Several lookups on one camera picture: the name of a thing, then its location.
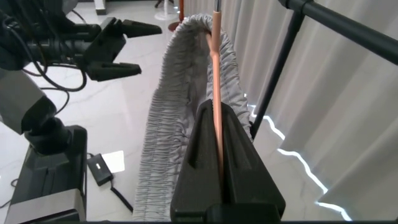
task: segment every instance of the white tile floor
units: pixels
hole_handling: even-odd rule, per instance
[[[139,171],[147,113],[162,64],[162,56],[172,33],[170,22],[157,21],[153,1],[112,2],[107,4],[107,16],[97,16],[93,3],[81,3],[76,8],[88,23],[100,23],[108,16],[131,19],[161,26],[164,33],[127,40],[117,62],[138,63],[142,74],[108,82],[89,81],[78,93],[71,93],[69,105],[59,114],[66,125],[78,124],[88,130],[88,151],[108,153],[124,151],[125,170],[115,174],[115,187],[132,204]],[[70,15],[71,20],[78,18]],[[77,86],[81,81],[78,71],[51,68],[50,76],[65,86]],[[35,79],[39,86],[48,86]],[[59,107],[65,100],[63,93],[49,91],[48,96]],[[280,138],[264,121],[255,141],[266,167],[287,202],[284,220],[341,220],[336,212],[315,205],[321,190],[305,175],[294,157],[279,154]],[[10,199],[13,188],[9,185],[19,175],[27,141],[0,124],[0,203]],[[88,220],[131,220],[131,214],[111,193],[110,185],[98,187],[88,175]],[[0,222],[4,222],[7,208],[0,209]]]

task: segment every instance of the black adapter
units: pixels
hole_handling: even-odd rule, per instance
[[[113,175],[106,165],[104,159],[101,154],[97,154],[89,159],[87,159],[88,168],[90,168],[91,173],[98,186],[101,186],[108,181],[113,179]]]

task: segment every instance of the beige curtain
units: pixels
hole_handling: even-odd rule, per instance
[[[213,0],[185,2],[187,15],[213,10]],[[396,0],[318,3],[398,39]],[[262,100],[291,15],[276,0],[223,1],[223,29],[252,105]],[[279,147],[299,152],[329,188],[319,202],[354,220],[398,217],[397,66],[306,18],[267,115],[285,134]]]

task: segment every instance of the white curtain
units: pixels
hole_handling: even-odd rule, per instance
[[[187,15],[214,6],[185,2]],[[398,39],[397,0],[318,3]],[[224,0],[222,10],[241,87],[259,105],[292,11],[276,0]],[[328,186],[319,202],[340,205],[355,220],[398,217],[397,66],[306,18],[267,115],[285,134],[280,148],[299,152]]]

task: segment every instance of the robotic arm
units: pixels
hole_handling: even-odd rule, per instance
[[[162,33],[158,26],[116,18],[100,26],[75,24],[65,17],[75,6],[75,0],[0,0],[0,122],[30,142],[6,223],[86,217],[86,130],[55,117],[55,105],[24,67],[33,62],[56,88],[78,91],[86,75],[100,82],[141,73],[139,65],[113,63],[124,35]],[[82,86],[54,83],[46,75],[52,65],[80,69]]]

